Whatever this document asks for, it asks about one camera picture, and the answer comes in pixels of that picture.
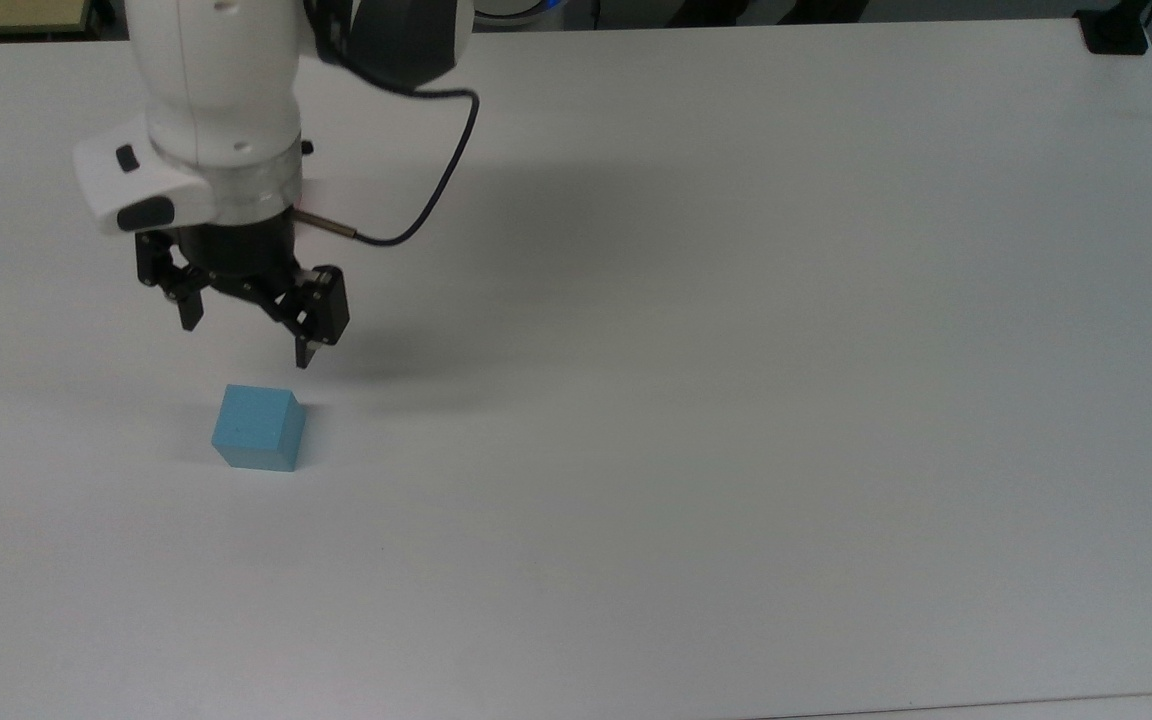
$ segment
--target black button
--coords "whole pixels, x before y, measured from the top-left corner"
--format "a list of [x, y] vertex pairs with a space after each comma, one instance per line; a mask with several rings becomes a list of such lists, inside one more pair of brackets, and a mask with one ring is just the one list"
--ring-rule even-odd
[[121, 232], [142, 232], [145, 228], [169, 225], [175, 219], [175, 205], [168, 197], [156, 195], [145, 200], [134, 202], [118, 212], [118, 228]]
[[114, 151], [114, 156], [118, 158], [118, 167], [123, 168], [123, 173], [129, 173], [141, 167], [131, 145], [119, 147], [119, 150]]

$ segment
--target blue block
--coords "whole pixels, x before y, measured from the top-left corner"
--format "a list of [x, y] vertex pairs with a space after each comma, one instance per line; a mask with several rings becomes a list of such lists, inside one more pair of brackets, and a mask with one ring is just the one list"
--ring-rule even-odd
[[227, 386], [211, 446], [234, 468], [296, 469], [305, 409], [289, 389]]

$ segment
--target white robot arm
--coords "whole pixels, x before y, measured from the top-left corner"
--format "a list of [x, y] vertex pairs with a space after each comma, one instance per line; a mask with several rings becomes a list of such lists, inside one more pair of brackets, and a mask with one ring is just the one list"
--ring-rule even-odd
[[[184, 328], [197, 325], [198, 293], [212, 287], [287, 325], [303, 367], [317, 347], [339, 340], [348, 306], [338, 268], [303, 270], [294, 258], [302, 141], [291, 82], [301, 50], [312, 46], [400, 94], [470, 97], [470, 123], [437, 196], [477, 97], [416, 88], [456, 63], [471, 0], [127, 0], [126, 8], [150, 101], [74, 149], [88, 206], [101, 232], [136, 233], [141, 281], [179, 305]], [[185, 268], [173, 264], [172, 247]]]

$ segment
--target table surface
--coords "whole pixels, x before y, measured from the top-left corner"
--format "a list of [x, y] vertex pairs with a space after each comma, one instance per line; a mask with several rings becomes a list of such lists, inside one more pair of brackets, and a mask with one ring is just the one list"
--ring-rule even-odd
[[[82, 67], [83, 73], [70, 71]], [[353, 323], [180, 332], [0, 46], [0, 719], [740, 719], [1152, 694], [1152, 54], [1069, 20], [475, 37]], [[302, 63], [305, 204], [463, 120]], [[296, 473], [209, 447], [308, 404]]]
[[0, 35], [82, 32], [91, 0], [0, 0]]

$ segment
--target cable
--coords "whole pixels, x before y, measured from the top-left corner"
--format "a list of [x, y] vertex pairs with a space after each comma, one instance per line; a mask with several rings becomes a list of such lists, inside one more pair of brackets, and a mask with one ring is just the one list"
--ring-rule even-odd
[[[314, 30], [314, 35], [317, 35], [317, 29]], [[447, 100], [452, 97], [468, 97], [468, 99], [470, 99], [470, 114], [468, 114], [468, 118], [465, 119], [465, 129], [461, 131], [461, 141], [456, 143], [456, 150], [452, 152], [452, 159], [447, 161], [447, 168], [444, 168], [444, 175], [438, 179], [438, 185], [434, 187], [433, 195], [429, 196], [429, 200], [425, 202], [425, 209], [420, 210], [420, 214], [416, 217], [415, 222], [412, 222], [406, 232], [388, 238], [371, 237], [369, 234], [356, 232], [354, 228], [348, 228], [353, 232], [353, 235], [348, 237], [353, 237], [353, 240], [357, 240], [358, 242], [365, 242], [367, 245], [402, 245], [402, 243], [410, 240], [416, 232], [420, 230], [420, 226], [425, 223], [425, 220], [429, 220], [430, 213], [433, 213], [434, 211], [434, 205], [438, 205], [438, 200], [444, 196], [444, 190], [447, 190], [447, 183], [452, 180], [452, 173], [456, 172], [456, 165], [460, 164], [461, 156], [465, 153], [465, 145], [470, 143], [470, 136], [473, 135], [473, 122], [479, 116], [479, 94], [470, 90], [470, 88], [453, 88], [452, 90], [416, 90], [416, 88], [394, 85], [392, 82], [376, 77], [373, 74], [362, 68], [361, 65], [354, 63], [353, 60], [347, 58], [347, 55], [340, 53], [338, 46], [329, 44], [329, 41], [326, 41], [325, 44], [324, 41], [320, 41], [319, 47], [326, 47], [326, 50], [332, 51], [333, 59], [340, 63], [340, 67], [349, 70], [349, 73], [356, 74], [356, 76], [363, 78], [367, 85], [380, 88], [380, 90], [391, 92], [391, 94], [411, 97], [414, 100]], [[346, 225], [336, 225], [340, 228], [346, 227]]]

